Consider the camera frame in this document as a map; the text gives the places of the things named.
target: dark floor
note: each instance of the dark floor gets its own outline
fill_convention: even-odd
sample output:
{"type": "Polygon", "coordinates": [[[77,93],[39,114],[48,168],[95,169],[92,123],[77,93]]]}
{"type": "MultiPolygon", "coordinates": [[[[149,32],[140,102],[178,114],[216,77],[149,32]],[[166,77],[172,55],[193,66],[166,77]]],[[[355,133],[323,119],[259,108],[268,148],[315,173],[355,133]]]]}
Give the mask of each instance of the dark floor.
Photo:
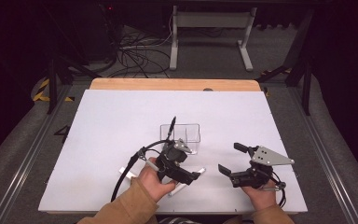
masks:
{"type": "MultiPolygon", "coordinates": [[[[228,30],[212,38],[199,32],[186,32],[179,40],[178,68],[167,71],[167,75],[182,78],[257,78],[262,71],[282,64],[296,30],[291,27],[265,31],[254,28],[247,48],[255,68],[251,73],[245,71],[236,48],[236,40],[241,38],[241,34],[238,30],[228,30]]],[[[169,54],[170,44],[165,43],[156,49],[169,54]]],[[[147,57],[163,67],[168,66],[167,57],[158,52],[148,52],[147,57]]],[[[102,76],[108,77],[120,68],[122,66],[116,63],[102,76]]],[[[143,77],[135,73],[128,73],[127,77],[134,75],[143,77]]],[[[152,77],[165,75],[158,73],[152,77]]],[[[262,86],[268,88],[268,103],[288,155],[296,160],[294,169],[309,208],[308,213],[292,216],[293,220],[295,223],[358,223],[358,164],[329,116],[317,80],[312,80],[311,116],[306,117],[298,106],[301,87],[286,88],[282,83],[284,78],[285,75],[279,75],[262,86]]],[[[37,207],[46,187],[45,181],[62,148],[62,136],[54,133],[65,125],[71,125],[82,94],[90,82],[87,77],[76,77],[73,86],[60,86],[59,91],[65,96],[74,96],[75,100],[63,102],[51,116],[46,114],[48,102],[35,102],[32,110],[0,147],[0,202],[11,199],[0,206],[0,216],[4,211],[0,223],[74,223],[83,216],[89,216],[50,215],[38,212],[37,207]],[[30,151],[34,152],[35,159],[23,162],[24,158],[29,158],[30,151]],[[7,191],[14,188],[10,183],[19,168],[24,166],[29,168],[29,173],[24,173],[17,191],[7,191]]],[[[213,223],[211,219],[215,220],[202,217],[205,223],[213,223]]]]}

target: dark background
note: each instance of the dark background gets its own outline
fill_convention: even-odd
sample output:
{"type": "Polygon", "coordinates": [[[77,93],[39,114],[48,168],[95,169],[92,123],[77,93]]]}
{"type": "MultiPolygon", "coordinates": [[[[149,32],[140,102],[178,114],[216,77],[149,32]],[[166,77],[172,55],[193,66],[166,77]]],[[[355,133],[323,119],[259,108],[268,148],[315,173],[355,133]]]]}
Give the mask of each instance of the dark background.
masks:
{"type": "MultiPolygon", "coordinates": [[[[165,11],[161,15],[158,22],[164,25],[165,11]]],[[[296,24],[301,15],[294,9],[261,7],[255,25],[296,24]]],[[[0,0],[0,144],[33,106],[31,90],[46,75],[46,38],[37,24],[23,2],[0,0]]],[[[73,41],[79,43],[81,38],[75,36],[73,41]]],[[[304,50],[311,53],[312,73],[325,103],[358,160],[358,1],[336,1],[316,13],[304,50]]]]}

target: person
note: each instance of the person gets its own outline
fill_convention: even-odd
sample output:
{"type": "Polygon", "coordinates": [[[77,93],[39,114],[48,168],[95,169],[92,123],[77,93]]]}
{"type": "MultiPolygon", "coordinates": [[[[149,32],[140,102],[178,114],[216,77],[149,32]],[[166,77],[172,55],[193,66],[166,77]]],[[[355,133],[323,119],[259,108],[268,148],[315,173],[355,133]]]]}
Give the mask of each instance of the person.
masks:
{"type": "MultiPolygon", "coordinates": [[[[157,224],[155,212],[157,202],[175,189],[176,182],[161,184],[157,172],[145,165],[138,177],[131,179],[131,186],[111,203],[106,204],[94,217],[84,217],[78,224],[157,224]]],[[[273,187],[269,181],[267,188],[273,187]]],[[[264,191],[251,187],[242,187],[251,199],[255,212],[252,214],[255,224],[294,223],[276,203],[275,191],[264,191]]],[[[234,217],[225,224],[240,224],[241,216],[234,217]]]]}

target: brown sleeve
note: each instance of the brown sleeve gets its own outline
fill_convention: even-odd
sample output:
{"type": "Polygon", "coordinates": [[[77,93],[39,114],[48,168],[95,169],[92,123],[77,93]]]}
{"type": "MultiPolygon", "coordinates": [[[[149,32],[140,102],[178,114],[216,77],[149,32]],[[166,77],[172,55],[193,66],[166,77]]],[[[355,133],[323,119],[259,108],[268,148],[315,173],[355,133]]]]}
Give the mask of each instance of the brown sleeve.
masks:
{"type": "Polygon", "coordinates": [[[255,224],[294,224],[277,204],[253,213],[252,217],[255,224]]]}
{"type": "Polygon", "coordinates": [[[146,223],[154,216],[158,206],[138,178],[112,203],[106,204],[94,217],[85,217],[79,224],[137,224],[146,223]]]}

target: sleeve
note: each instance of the sleeve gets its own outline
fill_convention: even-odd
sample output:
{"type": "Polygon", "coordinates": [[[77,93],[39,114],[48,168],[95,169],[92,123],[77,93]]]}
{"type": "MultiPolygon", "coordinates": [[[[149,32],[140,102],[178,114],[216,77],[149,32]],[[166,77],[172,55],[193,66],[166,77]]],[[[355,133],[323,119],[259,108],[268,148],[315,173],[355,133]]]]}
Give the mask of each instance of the sleeve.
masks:
{"type": "Polygon", "coordinates": [[[85,217],[79,224],[138,224],[154,216],[158,206],[138,178],[113,202],[106,204],[94,217],[85,217]]]}
{"type": "Polygon", "coordinates": [[[277,204],[253,213],[252,217],[255,224],[294,224],[277,204]]]}

